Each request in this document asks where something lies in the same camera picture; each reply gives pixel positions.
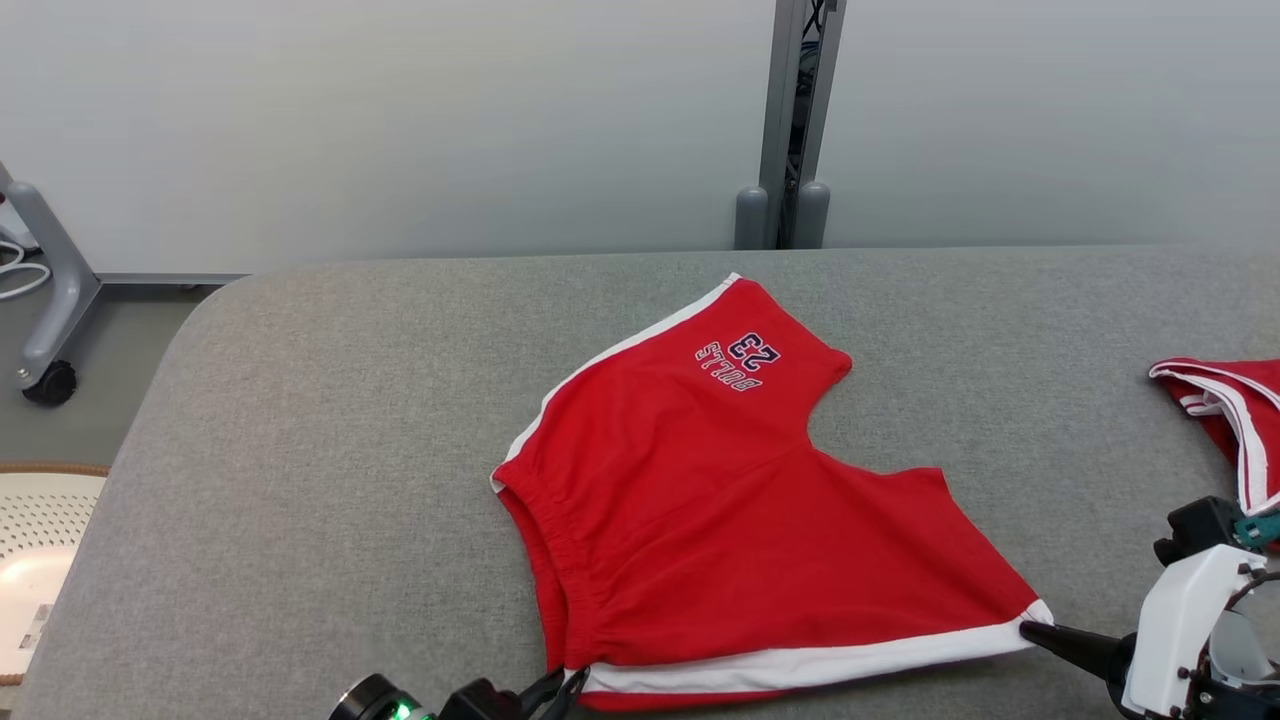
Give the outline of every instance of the white cable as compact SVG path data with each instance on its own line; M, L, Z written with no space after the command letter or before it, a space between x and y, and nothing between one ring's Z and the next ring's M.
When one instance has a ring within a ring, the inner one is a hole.
M49 275L52 274L49 270L49 268L46 268L44 265L38 265L36 263L23 263L22 260L23 260L23 258L27 256L27 252L22 249L20 245L0 240L0 247L4 247L5 250L13 250L14 252L18 254L18 256L14 258L13 260L5 263L4 265L0 265L0 275L3 275L5 273L17 273L17 272L20 272L20 270L40 270L41 272L41 275L38 278L36 278L35 281L32 281L32 282L29 282L29 283L27 283L27 284L24 284L22 287L18 287L18 288L14 288L14 290L6 290L4 292L0 292L0 300L9 300L9 299L13 299L13 297L18 297L19 295L23 295L26 292L31 292L31 291L36 290L37 287L40 287L41 284L44 284L44 282L49 279Z

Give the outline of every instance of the brown rim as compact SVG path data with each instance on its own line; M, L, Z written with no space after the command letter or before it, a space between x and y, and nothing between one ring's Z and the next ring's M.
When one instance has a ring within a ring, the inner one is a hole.
M110 468L106 465L78 465L76 462L0 462L4 473L61 473L64 475L88 475L105 478Z

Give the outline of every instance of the padded table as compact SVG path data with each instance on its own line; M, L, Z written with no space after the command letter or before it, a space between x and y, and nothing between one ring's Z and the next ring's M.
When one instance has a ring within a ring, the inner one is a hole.
M197 307L165 355L17 717L323 720L374 671L429 706L481 675L524 688L543 670L541 630L488 475L552 387L730 272L854 359L813 413L817 447L877 471L941 466L1060 623L1115 635L1137 629L1161 571L1165 515L1234 497L1233 468L1148 365L1280 356L1280 259L1187 249L250 277ZM929 533L928 518L901 532ZM1038 648L689 716L1119 717L1101 682Z

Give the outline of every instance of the white stripe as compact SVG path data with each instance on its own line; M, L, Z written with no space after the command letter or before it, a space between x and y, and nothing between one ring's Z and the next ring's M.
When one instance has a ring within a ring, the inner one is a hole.
M1172 377L1198 387L1206 391L1204 405L1208 409L1222 409L1222 415L1230 423L1231 429L1235 432L1235 439L1240 446L1235 462L1236 492L1240 496L1240 510L1245 515L1260 515L1280 505L1280 493L1276 497L1267 497L1267 450L1262 445L1262 438L1258 437L1257 430L1253 429L1253 418L1249 415L1249 407L1244 397L1235 388L1201 375L1175 373L1167 365L1152 368L1151 377ZM1196 409L1196 411L1188 409L1188 413L1197 416L1212 414L1208 409Z
M1266 397L1267 400L1271 401L1271 405L1275 405L1276 410L1280 410L1280 395L1276 395L1276 392L1274 389L1268 388L1267 386L1265 386L1265 384L1262 384L1262 383L1260 383L1260 382L1257 382L1257 380L1254 380L1252 378L1245 378L1244 375L1238 375L1238 374L1230 373L1228 370L1222 370L1222 369L1219 369L1219 368L1211 368L1208 365L1199 365L1199 364L1196 364L1196 363L1157 363L1156 365L1153 365L1151 368L1151 373L1152 373L1151 377L1153 377L1153 378L1156 377L1155 373L1156 373L1157 368L1161 369L1161 370L1167 370L1170 368L1192 368L1192 369L1196 369L1196 370L1204 370L1206 373L1215 373L1215 374L1219 374L1219 375L1226 375L1229 378L1236 379L1236 380L1239 380L1239 382L1242 382L1242 383L1252 387L1253 389L1258 391L1260 393L1262 393L1263 397Z
M520 450L522 447L525 447L525 443L529 441L530 437L532 437L534 430L536 430L538 425L541 424L541 421L543 421L543 414L547 413L547 405L550 404L552 398L556 397L556 393L559 392L559 389L562 387L564 387L566 384L568 384L568 382L572 380L573 378L576 378L582 370L590 368L591 365L595 365L596 363L604 360L605 357L609 357L611 355L617 355L618 352L622 352L623 350L627 350L628 347L635 347L635 346L640 345L641 342L644 342L644 341L646 341L646 340L649 340L652 337L662 334L662 333L669 331L671 328L678 325L680 323L684 323L685 320L687 320L687 319L692 318L694 315L701 313L707 307L710 307L712 302L716 302L716 300L721 295L723 295L726 290L728 290L728 286L733 284L735 282L737 282L740 279L742 279L742 275L740 275L737 273L730 273L730 275L727 278L724 278L723 282L721 282L718 286L716 286L716 290L713 290L713 291L708 292L707 295L701 296L701 299L699 299L695 302L691 302L691 304L681 307L676 313L668 315L667 318L664 318L662 320L658 320L657 323L654 323L654 324L649 325L648 328L637 332L636 334L634 334L634 336L623 340L622 342L614 345L613 347L605 350L604 352L596 355L595 357L591 357L590 360L586 361L585 365L582 365L577 370L573 370L572 375L570 375L570 377L564 378L563 380L561 380L561 383L558 386L553 387L552 391L547 393L547 397L543 398L543 406L538 411L538 416L534 418L534 421L530 423L527 428L525 428L525 432L522 432L518 436L516 436L516 441L511 443L511 448L507 451L507 460L511 460L512 457L520 455ZM497 479L494 479L493 474L489 475L489 483L493 486L493 492L502 492L502 489L504 487L507 487L507 486L502 484L500 482L498 482Z
M849 647L762 650L676 665L591 665L584 693L709 694L787 691L829 685L913 667L973 660L1032 647L1018 626L1023 620L1053 623L1037 600L1007 623ZM571 675L571 670L564 671Z

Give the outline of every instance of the white perforated object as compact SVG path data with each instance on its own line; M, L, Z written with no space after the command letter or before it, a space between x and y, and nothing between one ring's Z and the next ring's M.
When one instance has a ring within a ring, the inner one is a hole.
M0 675L27 671L104 478L0 474Z

